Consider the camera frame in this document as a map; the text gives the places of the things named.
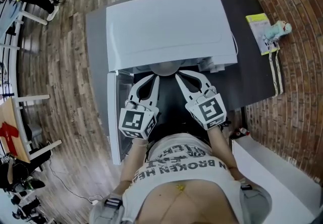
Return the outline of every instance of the dark gray table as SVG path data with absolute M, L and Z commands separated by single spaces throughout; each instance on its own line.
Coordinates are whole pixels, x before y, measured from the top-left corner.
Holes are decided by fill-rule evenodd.
M 130 0 L 121 0 L 114 4 Z M 221 0 L 227 14 L 231 31 L 238 45 L 238 63 L 218 73 L 203 72 L 221 94 L 227 111 L 237 109 L 275 95 L 273 77 L 268 55 L 260 55 L 259 48 L 245 16 L 263 13 L 258 0 Z M 106 51 L 105 8 L 91 12 L 86 17 L 87 44 L 92 73 L 92 83 L 100 117 L 106 134 L 109 134 L 107 118 L 107 73 L 109 72 Z M 159 91 L 171 91 L 174 80 L 165 78 Z M 178 103 L 182 106 L 182 94 Z

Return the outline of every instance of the white t-shirt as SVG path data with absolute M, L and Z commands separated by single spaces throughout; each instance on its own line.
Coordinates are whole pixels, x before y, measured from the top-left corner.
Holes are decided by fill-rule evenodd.
M 92 211 L 90 223 L 134 223 L 142 204 L 154 188 L 183 180 L 206 180 L 220 186 L 239 224 L 262 223 L 271 210 L 271 197 L 264 189 L 242 190 L 243 184 L 234 180 L 221 160 L 211 156 L 209 146 L 190 134 L 182 133 L 158 141 L 122 197 L 112 195 L 103 200 L 101 205 L 96 206 L 97 210 Z

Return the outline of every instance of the wooden floor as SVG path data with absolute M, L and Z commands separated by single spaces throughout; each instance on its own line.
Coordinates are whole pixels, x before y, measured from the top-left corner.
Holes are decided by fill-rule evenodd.
M 70 190 L 86 198 L 105 196 L 120 175 L 120 168 L 112 165 L 94 101 L 85 33 L 86 13 L 114 1 L 67 0 L 48 26 L 26 20 L 19 52 L 20 95 L 50 95 L 42 104 L 25 108 L 26 118 L 42 126 L 44 140 L 62 139 L 63 144 L 53 150 L 51 167 Z M 292 23 L 293 35 L 282 42 L 286 93 L 247 108 L 255 138 L 285 159 L 292 159 L 312 177 L 322 175 L 317 155 L 323 147 L 319 54 L 323 44 L 318 25 L 320 22 L 323 27 L 323 18 L 316 20 L 310 10 L 322 13 L 322 6 L 317 5 L 322 5 L 321 1 L 260 0 L 272 22 L 287 19 Z M 47 17 L 36 6 L 29 10 Z M 69 193 L 48 164 L 36 176 L 46 183 L 37 193 L 49 217 L 62 223 L 87 222 L 91 204 Z
M 49 94 L 50 99 L 25 109 L 45 140 L 62 139 L 52 169 L 78 195 L 106 196 L 119 181 L 94 102 L 86 49 L 85 15 L 116 0 L 67 0 L 55 19 L 42 26 L 26 20 L 19 52 L 20 95 Z M 36 6 L 29 11 L 42 18 Z M 69 193 L 48 167 L 38 176 L 43 211 L 62 223 L 86 223 L 92 205 Z

